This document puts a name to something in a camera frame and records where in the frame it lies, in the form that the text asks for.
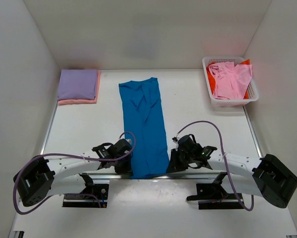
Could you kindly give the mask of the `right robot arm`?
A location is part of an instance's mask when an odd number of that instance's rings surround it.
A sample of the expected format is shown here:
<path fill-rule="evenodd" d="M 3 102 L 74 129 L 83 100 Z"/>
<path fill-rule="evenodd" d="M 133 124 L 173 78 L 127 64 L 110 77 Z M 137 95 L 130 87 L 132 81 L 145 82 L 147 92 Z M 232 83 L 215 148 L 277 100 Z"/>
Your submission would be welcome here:
<path fill-rule="evenodd" d="M 253 179 L 259 195 L 279 208 L 287 207 L 297 188 L 297 176 L 274 155 L 267 154 L 264 158 L 255 159 L 224 154 L 214 146 L 202 147 L 192 134 L 172 140 L 176 148 L 171 150 L 167 173 L 184 171 L 195 163 L 195 169 L 225 171 Z"/>

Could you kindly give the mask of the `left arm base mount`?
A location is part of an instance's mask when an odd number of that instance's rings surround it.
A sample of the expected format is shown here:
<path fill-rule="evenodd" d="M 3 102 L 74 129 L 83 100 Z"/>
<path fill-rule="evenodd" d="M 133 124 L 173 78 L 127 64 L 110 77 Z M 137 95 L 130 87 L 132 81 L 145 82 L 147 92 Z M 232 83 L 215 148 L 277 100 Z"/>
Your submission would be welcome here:
<path fill-rule="evenodd" d="M 82 173 L 84 188 L 80 192 L 66 193 L 63 207 L 66 208 L 106 208 L 109 194 L 109 180 L 92 179 L 90 175 Z"/>

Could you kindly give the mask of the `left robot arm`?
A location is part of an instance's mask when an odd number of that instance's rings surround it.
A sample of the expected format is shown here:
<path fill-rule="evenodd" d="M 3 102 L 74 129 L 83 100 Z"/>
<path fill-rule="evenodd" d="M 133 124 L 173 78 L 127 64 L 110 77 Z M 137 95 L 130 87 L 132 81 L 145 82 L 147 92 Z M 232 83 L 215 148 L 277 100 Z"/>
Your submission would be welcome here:
<path fill-rule="evenodd" d="M 24 207 L 38 207 L 54 195 L 90 200 L 104 207 L 107 189 L 95 184 L 88 172 L 113 167 L 117 174 L 131 174 L 135 145 L 131 139 L 120 138 L 114 144 L 103 143 L 79 155 L 38 155 L 14 176 L 15 192 Z"/>

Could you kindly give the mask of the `blue polo t-shirt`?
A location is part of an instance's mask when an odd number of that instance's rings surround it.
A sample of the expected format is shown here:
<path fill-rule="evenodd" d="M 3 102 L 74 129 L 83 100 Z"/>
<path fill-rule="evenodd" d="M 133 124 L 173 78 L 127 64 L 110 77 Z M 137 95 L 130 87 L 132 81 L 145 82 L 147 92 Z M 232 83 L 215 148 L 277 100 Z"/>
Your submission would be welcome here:
<path fill-rule="evenodd" d="M 136 138 L 131 158 L 132 178 L 165 174 L 169 157 L 158 79 L 120 83 L 119 93 L 124 131 Z"/>

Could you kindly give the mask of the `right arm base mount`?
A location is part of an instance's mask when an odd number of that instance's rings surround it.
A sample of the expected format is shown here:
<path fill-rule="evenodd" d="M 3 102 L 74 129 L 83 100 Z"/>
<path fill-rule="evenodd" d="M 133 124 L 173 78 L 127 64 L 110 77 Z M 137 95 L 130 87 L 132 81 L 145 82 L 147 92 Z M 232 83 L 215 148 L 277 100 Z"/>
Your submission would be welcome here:
<path fill-rule="evenodd" d="M 186 197 L 186 201 L 197 201 L 199 210 L 243 209 L 234 193 L 226 192 L 222 187 L 226 177 L 227 172 L 220 172 L 212 183 L 197 183 L 197 194 Z"/>

